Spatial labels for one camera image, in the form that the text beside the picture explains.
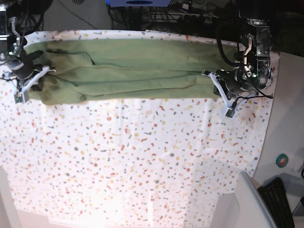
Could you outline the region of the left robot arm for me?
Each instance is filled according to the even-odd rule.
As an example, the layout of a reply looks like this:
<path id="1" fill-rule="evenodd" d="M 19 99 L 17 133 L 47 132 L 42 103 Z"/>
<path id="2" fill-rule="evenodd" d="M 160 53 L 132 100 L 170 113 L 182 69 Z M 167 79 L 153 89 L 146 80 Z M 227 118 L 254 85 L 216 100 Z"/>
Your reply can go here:
<path id="1" fill-rule="evenodd" d="M 269 0 L 238 0 L 236 7 L 238 16 L 244 24 L 240 30 L 240 43 L 245 47 L 235 54 L 232 62 L 224 53 L 221 42 L 221 29 L 227 25 L 222 22 L 216 28 L 216 41 L 220 55 L 225 63 L 234 67 L 233 71 L 217 70 L 204 71 L 214 84 L 214 94 L 221 96 L 224 101 L 223 115 L 232 118 L 242 104 L 254 98 L 273 99 L 263 89 L 271 77 L 272 35 L 269 27 L 271 13 Z"/>

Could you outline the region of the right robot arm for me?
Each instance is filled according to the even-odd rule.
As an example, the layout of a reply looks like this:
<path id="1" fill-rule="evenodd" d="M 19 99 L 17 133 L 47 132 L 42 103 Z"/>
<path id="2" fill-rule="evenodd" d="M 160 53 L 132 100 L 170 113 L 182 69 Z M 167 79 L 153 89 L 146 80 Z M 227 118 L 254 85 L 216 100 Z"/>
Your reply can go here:
<path id="1" fill-rule="evenodd" d="M 11 83 L 16 103 L 26 103 L 29 91 L 41 91 L 43 76 L 54 71 L 49 66 L 35 64 L 43 55 L 37 50 L 27 53 L 26 35 L 43 27 L 44 14 L 51 0 L 2 0 L 0 2 L 0 64 L 8 71 L 0 77 Z"/>

